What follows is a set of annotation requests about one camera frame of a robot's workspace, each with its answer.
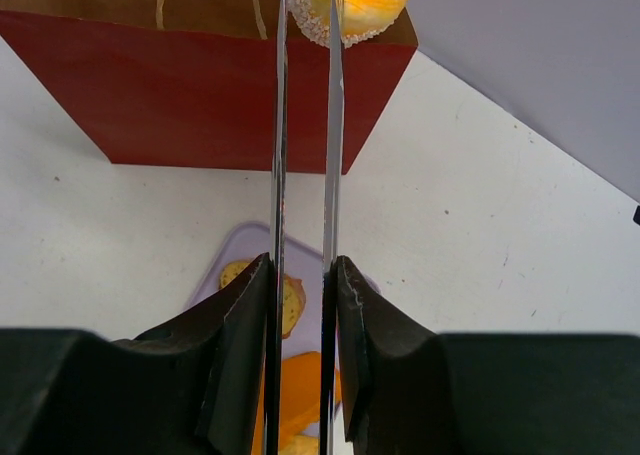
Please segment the round orange bun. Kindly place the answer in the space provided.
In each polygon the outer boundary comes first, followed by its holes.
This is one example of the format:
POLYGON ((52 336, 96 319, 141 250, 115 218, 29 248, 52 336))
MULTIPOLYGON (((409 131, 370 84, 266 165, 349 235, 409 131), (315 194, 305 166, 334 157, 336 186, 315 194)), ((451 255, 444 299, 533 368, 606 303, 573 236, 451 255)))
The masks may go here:
MULTIPOLYGON (((343 44, 349 48, 389 28, 408 0, 336 0, 343 44)), ((310 41, 327 47, 331 0, 287 0, 297 27, 310 41)))

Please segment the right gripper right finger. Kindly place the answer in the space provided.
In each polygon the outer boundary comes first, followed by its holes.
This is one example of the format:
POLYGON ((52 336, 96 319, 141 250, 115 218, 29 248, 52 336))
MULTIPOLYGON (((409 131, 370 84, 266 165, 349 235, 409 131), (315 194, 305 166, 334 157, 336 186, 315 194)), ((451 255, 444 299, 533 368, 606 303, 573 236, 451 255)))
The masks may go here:
POLYGON ((639 340, 435 333, 334 269, 344 431, 358 454, 635 454, 639 340))

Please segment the metal tongs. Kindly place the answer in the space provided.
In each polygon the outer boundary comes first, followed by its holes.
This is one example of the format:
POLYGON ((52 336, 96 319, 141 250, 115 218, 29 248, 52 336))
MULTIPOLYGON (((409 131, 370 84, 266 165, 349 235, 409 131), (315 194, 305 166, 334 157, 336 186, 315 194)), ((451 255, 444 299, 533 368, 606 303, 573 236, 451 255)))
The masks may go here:
MULTIPOLYGON (((288 20, 289 0, 279 0, 276 32, 276 91, 274 142, 271 168, 271 286, 267 298, 264 432, 262 452, 276 454, 279 445, 282 370, 282 319, 285 268, 285 190, 288 141, 288 20)), ((329 107, 325 171, 323 291, 321 318, 320 454, 334 452, 336 282, 340 179, 344 138, 343 70, 344 0, 330 0, 329 11, 329 107)))

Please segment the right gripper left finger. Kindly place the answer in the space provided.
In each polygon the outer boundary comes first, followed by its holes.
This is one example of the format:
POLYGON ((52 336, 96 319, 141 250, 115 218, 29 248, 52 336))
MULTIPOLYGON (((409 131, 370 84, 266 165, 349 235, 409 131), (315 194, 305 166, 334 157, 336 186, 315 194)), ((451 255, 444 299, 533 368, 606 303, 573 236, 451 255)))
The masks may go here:
POLYGON ((5 454, 247 454, 259 405, 270 263, 136 338, 1 332, 5 454))

